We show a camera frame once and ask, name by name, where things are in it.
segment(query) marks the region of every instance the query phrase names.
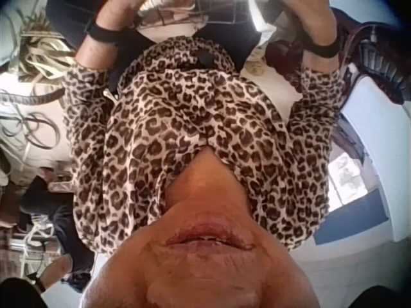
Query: mouth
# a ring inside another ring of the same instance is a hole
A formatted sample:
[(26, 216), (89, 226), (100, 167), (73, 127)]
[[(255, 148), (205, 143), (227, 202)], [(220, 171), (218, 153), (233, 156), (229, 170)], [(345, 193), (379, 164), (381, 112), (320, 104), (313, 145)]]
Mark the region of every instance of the mouth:
[(248, 232), (215, 214), (192, 219), (166, 241), (166, 246), (193, 253), (234, 253), (254, 248)]

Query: black pants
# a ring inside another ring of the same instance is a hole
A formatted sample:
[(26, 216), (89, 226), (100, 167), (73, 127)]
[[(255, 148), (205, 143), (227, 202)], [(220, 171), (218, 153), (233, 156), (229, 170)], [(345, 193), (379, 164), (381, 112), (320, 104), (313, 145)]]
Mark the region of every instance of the black pants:
[(49, 192), (47, 183), (36, 176), (21, 199), (20, 210), (27, 214), (48, 216), (62, 246), (62, 253), (69, 254), (73, 260), (73, 273), (92, 269), (94, 252), (80, 240), (74, 223), (73, 194)]
[[(84, 38), (84, 28), (105, 1), (102, 0), (48, 0), (46, 14), (51, 25), (78, 49)], [(240, 71), (251, 51), (257, 46), (261, 34), (252, 21), (242, 24), (207, 24), (194, 34), (195, 37), (212, 40), (227, 50), (237, 71)], [(140, 32), (127, 30), (127, 35), (119, 44), (119, 53), (110, 74), (110, 90), (115, 90), (125, 69), (141, 53), (155, 43)]]

